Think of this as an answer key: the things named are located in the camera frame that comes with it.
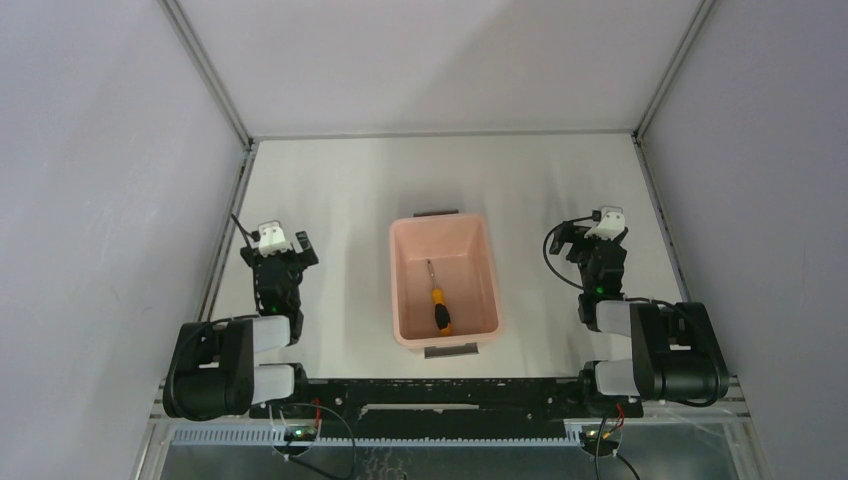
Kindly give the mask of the yellow black screwdriver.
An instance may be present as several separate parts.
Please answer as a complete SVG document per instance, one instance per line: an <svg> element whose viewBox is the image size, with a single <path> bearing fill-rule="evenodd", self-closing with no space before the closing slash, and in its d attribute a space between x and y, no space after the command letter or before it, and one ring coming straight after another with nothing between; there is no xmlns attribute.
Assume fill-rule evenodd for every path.
<svg viewBox="0 0 848 480"><path fill-rule="evenodd" d="M453 332L453 327L450 312L444 299L444 292L438 284L432 261L427 259L426 265L432 285L430 297L434 306L435 322L439 333L442 336L449 336Z"/></svg>

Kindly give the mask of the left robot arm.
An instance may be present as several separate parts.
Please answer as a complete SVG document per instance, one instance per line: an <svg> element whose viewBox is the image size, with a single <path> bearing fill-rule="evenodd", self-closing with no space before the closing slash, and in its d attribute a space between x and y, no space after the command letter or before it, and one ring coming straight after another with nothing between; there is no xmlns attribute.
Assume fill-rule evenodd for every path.
<svg viewBox="0 0 848 480"><path fill-rule="evenodd" d="M171 418L209 421L246 413L254 404L254 356L260 347L291 346L301 337L304 314L300 285L307 268L319 263L308 234L271 245L254 231L239 255L251 269L255 312L181 326L163 387Z"/></svg>

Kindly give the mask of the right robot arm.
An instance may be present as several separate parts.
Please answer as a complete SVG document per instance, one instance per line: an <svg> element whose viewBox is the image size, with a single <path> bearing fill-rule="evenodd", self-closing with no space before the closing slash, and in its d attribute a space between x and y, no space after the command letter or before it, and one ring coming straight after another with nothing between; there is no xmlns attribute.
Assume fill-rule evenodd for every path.
<svg viewBox="0 0 848 480"><path fill-rule="evenodd" d="M578 402L592 416L605 415L618 399L669 401L706 408L721 400L730 374L709 313L700 302L671 303L628 296L623 291L627 251L622 229L603 238L584 218L553 227L543 241L543 259L564 253L580 279L578 318L590 331L623 337L630 355L595 360L581 372Z"/></svg>

